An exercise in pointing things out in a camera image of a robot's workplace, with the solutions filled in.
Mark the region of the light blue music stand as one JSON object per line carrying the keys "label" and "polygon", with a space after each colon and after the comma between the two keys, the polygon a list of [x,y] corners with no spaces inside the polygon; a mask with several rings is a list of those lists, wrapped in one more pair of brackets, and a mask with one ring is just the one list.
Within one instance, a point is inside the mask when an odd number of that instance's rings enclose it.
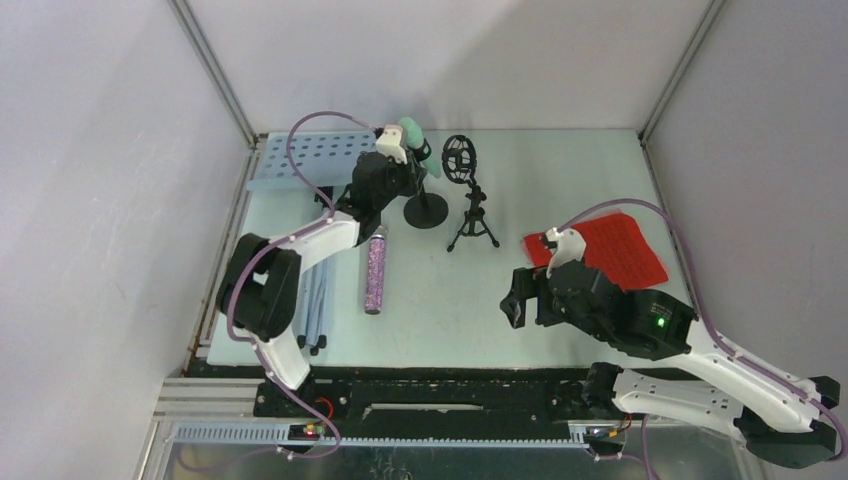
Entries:
{"label": "light blue music stand", "polygon": [[[295,160],[290,161],[284,155],[286,139],[285,133],[273,133],[266,141],[254,179],[248,183],[244,234],[271,239],[318,219],[327,206],[294,170],[337,200],[351,182],[358,155],[374,148],[374,136],[363,131],[299,133],[292,140]],[[346,250],[307,272],[303,295],[308,306],[296,316],[294,328],[308,354],[325,358],[323,349],[339,347],[341,328],[351,326],[363,313],[364,253],[363,248]]]}

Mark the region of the black round base mic stand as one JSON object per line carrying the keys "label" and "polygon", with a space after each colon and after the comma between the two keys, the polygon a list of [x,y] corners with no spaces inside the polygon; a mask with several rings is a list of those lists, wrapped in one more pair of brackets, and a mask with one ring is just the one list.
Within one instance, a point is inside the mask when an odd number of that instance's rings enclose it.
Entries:
{"label": "black round base mic stand", "polygon": [[449,207],[442,196],[426,191],[424,179],[428,173],[415,158],[414,160],[412,175],[414,193],[404,205],[404,219],[417,229],[431,229],[441,225],[447,219]]}

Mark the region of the red sheet music page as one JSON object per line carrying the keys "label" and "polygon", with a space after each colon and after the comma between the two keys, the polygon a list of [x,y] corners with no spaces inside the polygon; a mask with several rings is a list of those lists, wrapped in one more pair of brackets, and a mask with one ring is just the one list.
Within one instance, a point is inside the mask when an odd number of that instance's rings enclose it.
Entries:
{"label": "red sheet music page", "polygon": [[[582,261],[600,270],[622,290],[656,287],[669,280],[665,265],[633,217],[616,211],[569,228],[580,232],[587,242]],[[546,270],[554,245],[544,239],[544,233],[525,236],[523,248],[534,267]]]}

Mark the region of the pink glitter microphone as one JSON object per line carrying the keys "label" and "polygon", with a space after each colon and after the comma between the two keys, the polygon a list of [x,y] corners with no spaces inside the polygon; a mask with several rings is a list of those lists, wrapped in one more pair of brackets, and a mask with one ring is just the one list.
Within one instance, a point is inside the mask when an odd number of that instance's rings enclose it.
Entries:
{"label": "pink glitter microphone", "polygon": [[388,230],[385,226],[379,226],[368,242],[364,299],[364,311],[368,315],[378,315],[382,311],[387,257],[387,233]]}

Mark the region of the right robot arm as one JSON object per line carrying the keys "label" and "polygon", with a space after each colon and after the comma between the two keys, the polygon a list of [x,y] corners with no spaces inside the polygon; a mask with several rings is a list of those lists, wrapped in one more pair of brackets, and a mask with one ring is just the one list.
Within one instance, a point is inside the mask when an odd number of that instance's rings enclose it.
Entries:
{"label": "right robot arm", "polygon": [[827,376],[797,377],[768,367],[712,333],[692,307],[655,289],[624,291],[581,261],[553,269],[519,268],[499,308],[522,328],[526,303],[536,324],[568,324],[630,358],[676,369],[691,380],[652,377],[596,362],[581,392],[585,411],[661,416],[712,430],[744,444],[761,460],[803,469],[842,458],[845,430],[828,413],[841,387]]}

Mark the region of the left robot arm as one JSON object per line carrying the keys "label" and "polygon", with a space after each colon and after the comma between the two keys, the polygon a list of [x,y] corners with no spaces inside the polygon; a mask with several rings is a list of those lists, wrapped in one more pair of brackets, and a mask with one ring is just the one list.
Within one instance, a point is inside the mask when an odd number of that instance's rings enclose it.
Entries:
{"label": "left robot arm", "polygon": [[366,152],[358,157],[346,192],[317,220],[276,240],[249,233],[237,241],[215,307],[226,317],[230,338],[248,343],[280,386],[277,402],[290,415],[304,416],[316,403],[315,388],[304,382],[310,362],[291,328],[302,275],[369,240],[383,210],[398,197],[416,195],[425,175],[417,161],[402,164]]}

